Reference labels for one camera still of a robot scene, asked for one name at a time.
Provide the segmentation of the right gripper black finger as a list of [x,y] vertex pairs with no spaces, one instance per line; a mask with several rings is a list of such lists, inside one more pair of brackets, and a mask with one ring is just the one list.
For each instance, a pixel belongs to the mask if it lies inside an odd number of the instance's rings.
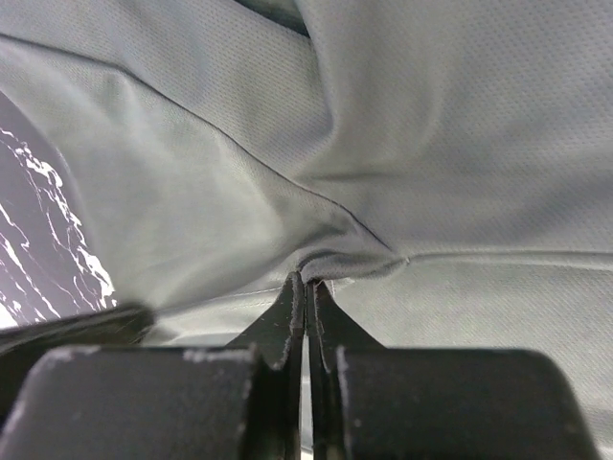
[[316,459],[344,459],[345,404],[338,352],[383,349],[383,345],[335,302],[323,281],[306,284],[306,337],[310,372],[312,440]]

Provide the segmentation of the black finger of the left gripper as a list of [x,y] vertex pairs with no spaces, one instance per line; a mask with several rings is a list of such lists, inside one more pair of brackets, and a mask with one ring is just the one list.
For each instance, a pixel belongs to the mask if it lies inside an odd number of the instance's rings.
[[292,272],[272,305],[229,343],[258,356],[249,390],[243,459],[301,457],[304,335],[305,286]]

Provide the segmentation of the grey t-shirt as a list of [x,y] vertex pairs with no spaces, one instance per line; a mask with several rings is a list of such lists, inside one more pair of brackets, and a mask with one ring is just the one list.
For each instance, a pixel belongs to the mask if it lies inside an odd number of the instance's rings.
[[287,273],[392,346],[536,349],[612,455],[608,1],[5,1],[1,90],[152,340]]

